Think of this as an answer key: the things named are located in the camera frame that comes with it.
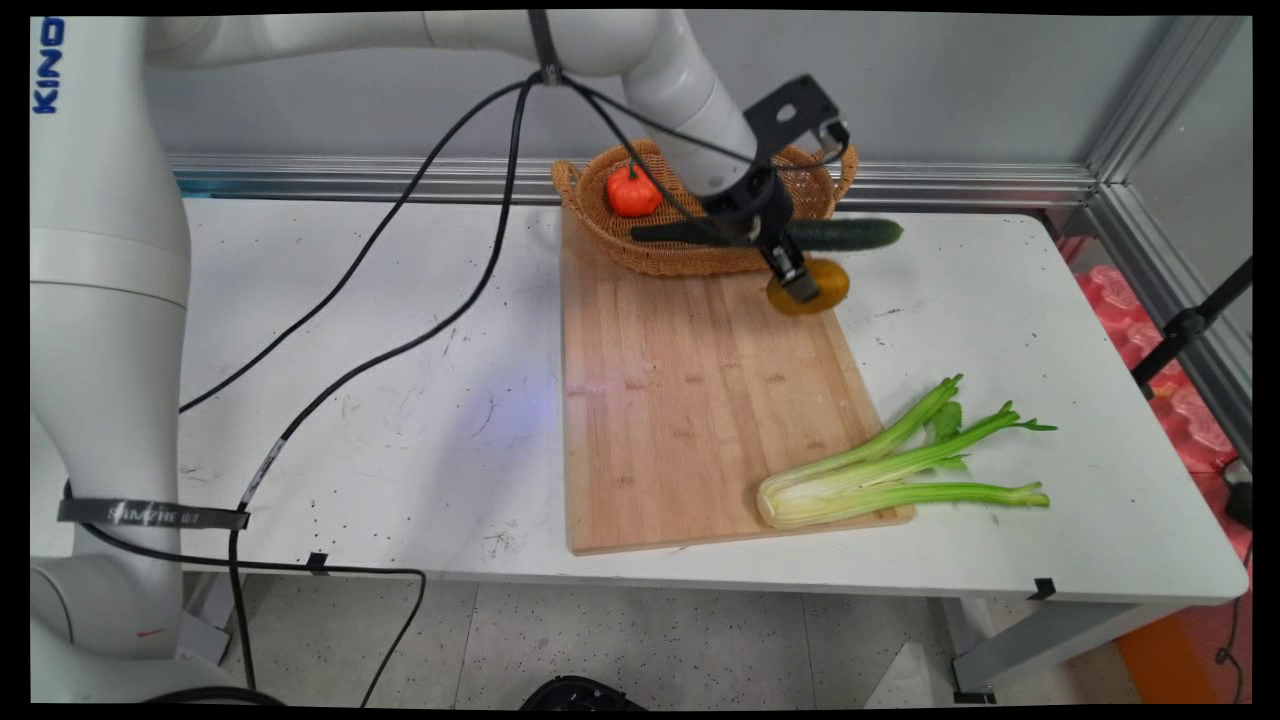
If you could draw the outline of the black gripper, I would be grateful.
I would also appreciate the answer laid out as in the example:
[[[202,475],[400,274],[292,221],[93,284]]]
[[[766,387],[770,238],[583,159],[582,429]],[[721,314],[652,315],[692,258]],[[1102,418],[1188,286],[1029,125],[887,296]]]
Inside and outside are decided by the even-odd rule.
[[[788,232],[794,202],[777,169],[753,167],[727,190],[700,195],[698,201],[707,214],[701,243],[767,252],[773,274],[765,287],[771,304],[809,304],[820,295]]]

